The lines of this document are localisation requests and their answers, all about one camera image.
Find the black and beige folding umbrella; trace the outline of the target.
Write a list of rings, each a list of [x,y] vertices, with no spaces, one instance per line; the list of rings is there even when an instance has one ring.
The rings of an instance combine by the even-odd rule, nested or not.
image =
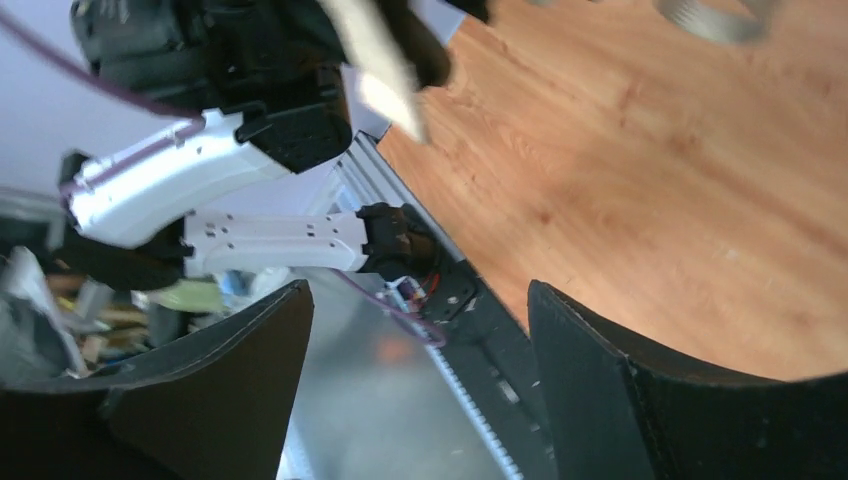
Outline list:
[[[705,1],[655,1],[672,25],[702,39],[745,44],[769,33],[779,1],[738,1],[736,11]],[[358,96],[418,143],[429,140],[417,94],[442,86],[451,61],[407,1],[320,1],[349,63],[360,71]]]

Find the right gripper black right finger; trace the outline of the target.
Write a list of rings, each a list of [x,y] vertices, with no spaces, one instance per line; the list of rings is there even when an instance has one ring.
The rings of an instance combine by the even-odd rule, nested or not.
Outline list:
[[[528,318],[562,479],[843,479],[847,377],[779,381],[623,327],[533,281]]]

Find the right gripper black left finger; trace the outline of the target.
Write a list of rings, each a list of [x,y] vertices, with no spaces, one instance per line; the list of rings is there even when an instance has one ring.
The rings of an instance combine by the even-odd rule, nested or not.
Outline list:
[[[5,479],[272,479],[312,328],[295,280],[82,379],[1,390]]]

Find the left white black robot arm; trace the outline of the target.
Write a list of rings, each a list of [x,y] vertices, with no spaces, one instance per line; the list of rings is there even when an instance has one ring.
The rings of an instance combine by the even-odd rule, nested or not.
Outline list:
[[[423,275],[433,240],[384,203],[324,217],[200,217],[197,209],[300,174],[350,146],[341,67],[360,98],[426,138],[418,93],[451,61],[405,1],[76,1],[82,79],[176,123],[122,151],[64,158],[59,256],[116,289],[226,270],[319,267]]]

